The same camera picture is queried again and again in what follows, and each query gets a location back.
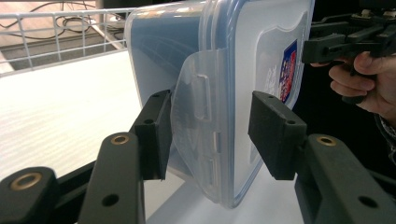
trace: wire rack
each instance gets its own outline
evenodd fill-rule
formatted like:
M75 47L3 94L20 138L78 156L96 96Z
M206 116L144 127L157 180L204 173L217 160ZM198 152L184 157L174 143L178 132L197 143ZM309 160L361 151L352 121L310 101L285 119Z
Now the wire rack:
M0 14L0 24L7 24L0 28L0 77L125 50L124 18L133 10Z

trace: white table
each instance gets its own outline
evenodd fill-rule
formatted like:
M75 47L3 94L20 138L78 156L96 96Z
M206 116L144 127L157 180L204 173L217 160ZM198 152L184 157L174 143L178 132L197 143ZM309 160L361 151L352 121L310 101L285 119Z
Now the white table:
M102 140L140 111L127 51L0 78L0 179L48 166L57 176L94 161ZM170 173L146 181L148 223L303 223L293 183L263 166L244 201L225 209Z

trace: label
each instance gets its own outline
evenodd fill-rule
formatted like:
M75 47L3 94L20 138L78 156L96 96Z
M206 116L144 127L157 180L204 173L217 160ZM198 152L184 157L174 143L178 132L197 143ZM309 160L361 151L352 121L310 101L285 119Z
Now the label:
M297 40L295 40L283 53L283 62L280 69L279 91L280 100L285 103L291 92L297 58Z

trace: human hand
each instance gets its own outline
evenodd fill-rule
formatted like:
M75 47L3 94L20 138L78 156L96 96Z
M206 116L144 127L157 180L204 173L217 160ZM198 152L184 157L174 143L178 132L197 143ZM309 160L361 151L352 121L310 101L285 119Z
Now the human hand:
M384 58L372 58L369 52L359 54L354 62L340 59L343 64L332 67L329 76L333 79L331 88L347 97L364 95L357 106L376 113L396 127L396 55ZM350 65L364 76L351 76ZM377 75L376 80L368 76Z

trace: plastic container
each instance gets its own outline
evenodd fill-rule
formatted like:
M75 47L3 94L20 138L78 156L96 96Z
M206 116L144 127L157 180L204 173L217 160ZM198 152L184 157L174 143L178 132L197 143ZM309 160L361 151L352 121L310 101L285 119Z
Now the plastic container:
M236 207L262 160L248 137L253 91L297 100L314 0L187 1L141 7L126 24L142 105L173 90L170 167Z

